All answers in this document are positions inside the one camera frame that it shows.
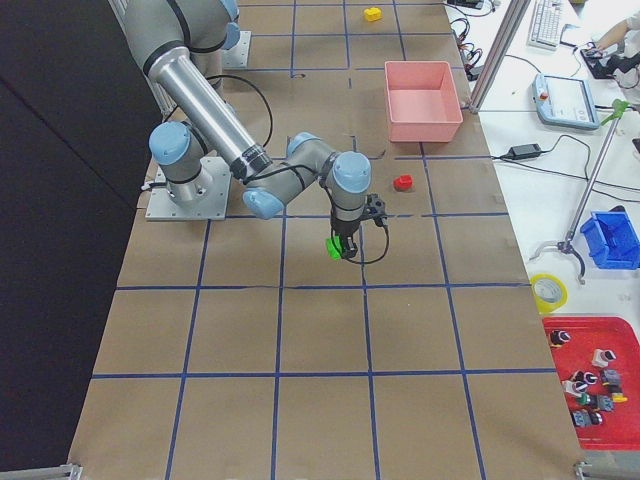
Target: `white table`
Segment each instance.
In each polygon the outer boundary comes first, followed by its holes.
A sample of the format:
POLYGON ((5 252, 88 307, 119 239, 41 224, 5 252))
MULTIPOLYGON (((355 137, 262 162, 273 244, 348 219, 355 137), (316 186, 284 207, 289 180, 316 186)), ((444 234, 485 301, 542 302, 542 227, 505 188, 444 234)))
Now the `white table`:
MULTIPOLYGON (((615 98, 624 99, 613 80, 594 80, 590 77, 579 53, 574 54, 571 48, 561 45, 557 51, 550 52, 526 45, 532 6, 533 1, 508 53, 526 58, 546 74, 573 75, 575 78, 588 79, 597 105, 610 106, 615 98)), ((506 8, 506 2, 503 2, 495 13, 487 17, 470 18, 471 31, 467 41, 472 41, 476 47, 481 47, 487 52, 506 8)), ((637 8, 640 8, 640 1, 607 0, 604 5, 597 0, 589 0, 583 7, 580 18, 568 3, 565 5, 564 13, 568 23, 582 25, 586 38, 598 38, 609 26, 637 8)), ((461 16, 454 9, 447 10, 452 20, 461 16)), ((477 13, 469 9, 464 11, 477 13)), ((608 124, 596 131, 542 124, 531 98, 531 83, 536 73, 533 67, 521 60, 509 57, 503 60, 479 113, 492 155, 500 156, 511 146, 528 143, 537 143, 543 150, 548 150, 560 135, 569 134, 590 146, 590 173, 608 131, 608 124)), ((608 114, 606 111, 599 113, 601 119, 608 114)), ((636 137, 640 137, 640 115, 636 112, 625 113, 605 157, 598 180, 640 188, 640 156, 635 152, 631 142, 636 137)), ((587 150, 584 146, 564 139, 553 152, 542 155, 528 164, 582 175, 586 158, 587 150)), ((586 240, 579 231, 575 235, 573 246, 584 258, 587 266, 584 285, 577 281, 579 266, 571 255, 561 254, 557 250, 547 250, 538 259, 529 260, 542 242, 564 239, 586 181, 537 173, 498 161, 496 172, 529 278, 537 273, 550 273, 567 287, 567 303, 554 314, 619 316, 627 320, 640 337, 640 274, 637 270, 603 270, 596 267, 589 257, 586 240)), ((640 193, 600 186, 596 186, 596 189, 640 201, 640 193)), ((589 198, 579 225, 590 218, 592 211, 608 211, 616 205, 625 207, 636 231, 640 232, 640 204, 614 200, 595 192, 589 198)))

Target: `reacher grabber tool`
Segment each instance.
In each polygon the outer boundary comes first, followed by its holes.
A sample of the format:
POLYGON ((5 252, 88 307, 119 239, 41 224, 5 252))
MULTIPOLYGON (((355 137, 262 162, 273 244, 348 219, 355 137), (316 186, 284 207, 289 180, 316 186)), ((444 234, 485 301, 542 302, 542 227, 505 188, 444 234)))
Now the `reacher grabber tool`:
POLYGON ((584 274, 585 274, 586 268, 585 268, 584 260, 582 259, 580 254, 573 248, 573 245, 571 245, 571 242, 573 241, 573 237, 575 236, 576 230, 578 229, 578 223, 580 223, 580 218, 582 218, 582 214, 584 213, 584 209, 587 205, 587 201, 589 200, 589 196, 593 191, 593 186, 596 183, 598 173, 600 172, 600 168, 602 167, 604 158, 607 155, 607 151, 609 150, 609 145, 611 145, 613 134, 615 133, 618 123, 622 118, 622 114, 629 107, 629 102, 616 99, 613 101, 612 106, 613 106, 613 113, 609 115, 607 118, 605 118, 602 121, 601 125, 606 124, 610 120, 613 120, 613 121, 609 126, 609 131, 607 132, 607 136, 604 139, 604 143, 600 148, 598 159, 596 160, 596 163, 593 166, 593 171, 591 172, 591 176, 589 178, 589 181, 587 182, 587 186, 585 187, 584 192, 582 193, 582 197, 580 198, 580 203, 578 204, 578 208, 576 209, 576 214, 573 217, 573 221, 571 222, 571 225, 569 226, 569 229, 567 230, 567 233, 564 236, 564 240, 562 240, 561 242, 555 242, 555 241, 543 242, 536 249, 533 256, 529 258, 529 260, 535 260, 540 256, 542 251, 545 249, 557 249, 560 253, 573 255, 578 259, 578 262, 580 263, 580 273, 578 274, 578 282, 580 282, 581 285, 584 285, 585 283, 584 274))

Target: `metal base plate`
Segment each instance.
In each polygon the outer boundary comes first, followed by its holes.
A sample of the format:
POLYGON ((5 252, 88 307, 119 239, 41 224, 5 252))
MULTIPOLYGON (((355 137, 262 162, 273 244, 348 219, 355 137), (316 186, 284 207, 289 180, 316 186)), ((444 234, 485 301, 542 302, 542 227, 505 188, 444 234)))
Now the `metal base plate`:
MULTIPOLYGON (((149 198, 147 220, 224 220, 227 214, 227 200, 231 184, 229 166, 220 157, 204 157, 201 162, 202 167, 213 177, 213 184, 207 194, 199 202, 179 205, 173 201, 165 187, 156 187, 149 198)), ((166 181, 160 168, 158 168, 155 181, 166 181)))
POLYGON ((251 32, 241 31, 235 47, 222 51, 222 68, 225 70, 245 70, 249 64, 251 32))

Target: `green object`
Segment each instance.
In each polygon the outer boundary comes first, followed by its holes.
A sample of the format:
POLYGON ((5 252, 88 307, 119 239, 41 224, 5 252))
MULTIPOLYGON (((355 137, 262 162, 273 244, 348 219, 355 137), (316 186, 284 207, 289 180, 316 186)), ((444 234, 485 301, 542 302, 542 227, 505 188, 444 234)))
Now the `green object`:
POLYGON ((589 403, 589 394, 583 393, 578 399, 578 403, 582 406, 587 405, 589 403))
POLYGON ((622 114, 627 108, 629 108, 629 105, 629 102, 616 98, 611 104, 611 106, 613 107, 613 113, 605 118, 600 125, 604 125, 614 118, 622 118, 622 114))
POLYGON ((340 244, 340 237, 337 235, 329 237, 325 240, 327 252, 329 256, 334 260, 340 260, 342 258, 342 245, 340 244))

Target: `red tray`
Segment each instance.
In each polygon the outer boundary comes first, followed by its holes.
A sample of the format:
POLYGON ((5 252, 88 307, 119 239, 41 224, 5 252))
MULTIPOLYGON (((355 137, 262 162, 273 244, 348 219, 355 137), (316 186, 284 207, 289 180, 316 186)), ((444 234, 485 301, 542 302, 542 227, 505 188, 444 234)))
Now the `red tray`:
MULTIPOLYGON (((640 450, 640 346, 631 326, 618 317, 548 317, 543 322, 547 335, 552 330, 565 330, 571 335, 571 341, 551 349, 560 381, 568 380, 577 370, 599 377, 600 369, 591 364, 596 348, 613 350, 617 357, 607 368, 620 374, 622 391, 629 400, 616 403, 612 412, 601 412, 601 425, 576 428, 582 448, 640 450)), ((598 380, 587 393, 606 395, 607 390, 598 380)), ((583 408, 575 397, 565 397, 569 410, 583 408)))

